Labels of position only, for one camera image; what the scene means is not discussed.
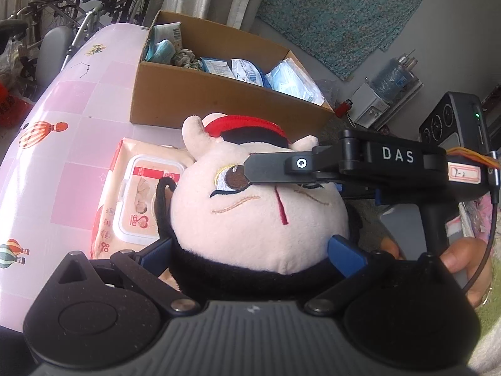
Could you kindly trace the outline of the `right hand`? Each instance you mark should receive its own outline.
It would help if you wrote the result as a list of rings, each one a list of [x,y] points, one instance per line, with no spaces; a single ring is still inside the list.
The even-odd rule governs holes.
[[[441,255],[442,263],[450,273],[465,271],[467,278],[471,279],[479,267],[487,245],[479,238],[461,238],[453,242]],[[404,260],[398,245],[389,237],[384,237],[380,242],[380,250],[389,253],[397,260]],[[474,308],[479,308],[483,297],[493,281],[492,259],[488,258],[482,273],[466,293],[468,301]]]

